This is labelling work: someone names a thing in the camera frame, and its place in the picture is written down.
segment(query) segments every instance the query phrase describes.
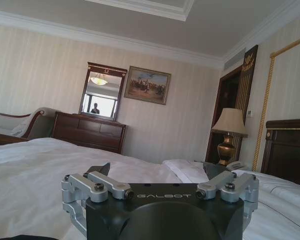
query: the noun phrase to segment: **crown molding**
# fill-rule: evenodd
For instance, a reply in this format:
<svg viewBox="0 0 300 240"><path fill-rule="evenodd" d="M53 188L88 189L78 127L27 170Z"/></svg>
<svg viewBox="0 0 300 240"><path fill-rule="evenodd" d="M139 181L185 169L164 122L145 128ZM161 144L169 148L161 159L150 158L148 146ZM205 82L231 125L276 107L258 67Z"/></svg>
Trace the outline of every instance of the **crown molding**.
<svg viewBox="0 0 300 240"><path fill-rule="evenodd" d="M222 69L224 65L222 58L212 55L136 40L128 37L87 30L79 27L72 27L3 11L0 11L0 25L25 29L71 40L129 50L215 69Z"/></svg>
<svg viewBox="0 0 300 240"><path fill-rule="evenodd" d="M184 0L183 7L167 5L149 0L85 0L116 8L132 10L164 18L186 21L195 0Z"/></svg>
<svg viewBox="0 0 300 240"><path fill-rule="evenodd" d="M223 56L223 62L226 63L244 48L250 49L254 45L262 43L298 16L300 16L300 0L286 0L279 8L232 47Z"/></svg>

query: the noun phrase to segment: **dark wooden headboard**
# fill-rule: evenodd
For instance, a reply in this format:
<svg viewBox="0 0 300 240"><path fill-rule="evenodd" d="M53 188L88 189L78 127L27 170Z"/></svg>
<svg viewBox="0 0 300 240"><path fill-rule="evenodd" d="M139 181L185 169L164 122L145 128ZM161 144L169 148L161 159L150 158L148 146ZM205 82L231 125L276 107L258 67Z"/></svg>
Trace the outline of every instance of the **dark wooden headboard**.
<svg viewBox="0 0 300 240"><path fill-rule="evenodd" d="M300 184L300 119L266 122L261 172Z"/></svg>

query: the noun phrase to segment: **screw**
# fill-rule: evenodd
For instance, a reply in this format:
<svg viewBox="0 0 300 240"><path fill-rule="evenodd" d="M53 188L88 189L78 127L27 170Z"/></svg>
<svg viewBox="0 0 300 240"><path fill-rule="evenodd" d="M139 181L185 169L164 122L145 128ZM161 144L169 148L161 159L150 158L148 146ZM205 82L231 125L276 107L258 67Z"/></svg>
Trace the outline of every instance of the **screw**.
<svg viewBox="0 0 300 240"><path fill-rule="evenodd" d="M235 190L235 185L232 183L232 182L227 182L226 184L225 184L225 188L227 189L227 190Z"/></svg>
<svg viewBox="0 0 300 240"><path fill-rule="evenodd" d="M125 199L132 199L134 197L135 193L134 191L131 191L131 190L127 190L125 193L124 193L124 198Z"/></svg>
<svg viewBox="0 0 300 240"><path fill-rule="evenodd" d="M96 190L96 191L101 191L101 190L103 190L104 189L104 184L103 183L96 183L95 185L94 185L94 189Z"/></svg>
<svg viewBox="0 0 300 240"><path fill-rule="evenodd" d="M204 199L206 197L206 192L205 191L202 191L202 190L197 190L195 192L195 196L198 198L198 199Z"/></svg>

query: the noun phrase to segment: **painting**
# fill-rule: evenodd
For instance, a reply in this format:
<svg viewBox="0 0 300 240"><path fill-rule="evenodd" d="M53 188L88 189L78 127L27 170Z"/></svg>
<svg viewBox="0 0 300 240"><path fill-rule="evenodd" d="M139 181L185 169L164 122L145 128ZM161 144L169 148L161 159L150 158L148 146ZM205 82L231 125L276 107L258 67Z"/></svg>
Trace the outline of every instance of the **painting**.
<svg viewBox="0 0 300 240"><path fill-rule="evenodd" d="M130 66L124 97L166 105L170 73Z"/></svg>

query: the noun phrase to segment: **striped wallpaper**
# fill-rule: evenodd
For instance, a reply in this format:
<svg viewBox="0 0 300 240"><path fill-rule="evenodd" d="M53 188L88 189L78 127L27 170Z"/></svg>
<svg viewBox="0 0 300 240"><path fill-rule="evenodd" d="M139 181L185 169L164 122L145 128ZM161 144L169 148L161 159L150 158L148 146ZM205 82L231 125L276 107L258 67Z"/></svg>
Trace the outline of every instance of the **striped wallpaper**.
<svg viewBox="0 0 300 240"><path fill-rule="evenodd" d="M220 77L209 67L0 25L0 112L77 113L87 62L172 74L166 105L122 97L124 155L153 163L205 157Z"/></svg>
<svg viewBox="0 0 300 240"><path fill-rule="evenodd" d="M251 166L258 137L263 107L270 54L300 38L300 16L281 28L259 45L248 109L253 117L246 118L248 138L242 140L240 160ZM276 57L265 121L300 119L300 45ZM266 127L263 127L257 169L262 166L266 143Z"/></svg>

